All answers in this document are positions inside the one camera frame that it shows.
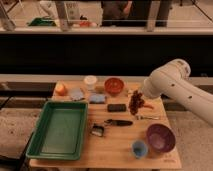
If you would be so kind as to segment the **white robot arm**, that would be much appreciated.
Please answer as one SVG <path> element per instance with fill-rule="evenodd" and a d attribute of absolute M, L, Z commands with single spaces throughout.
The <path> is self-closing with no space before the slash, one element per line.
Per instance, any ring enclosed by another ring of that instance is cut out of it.
<path fill-rule="evenodd" d="M 185 60 L 174 59 L 153 70 L 144 80 L 141 91 L 149 99 L 164 94 L 213 126 L 213 94 L 189 83 L 190 73 Z"/>

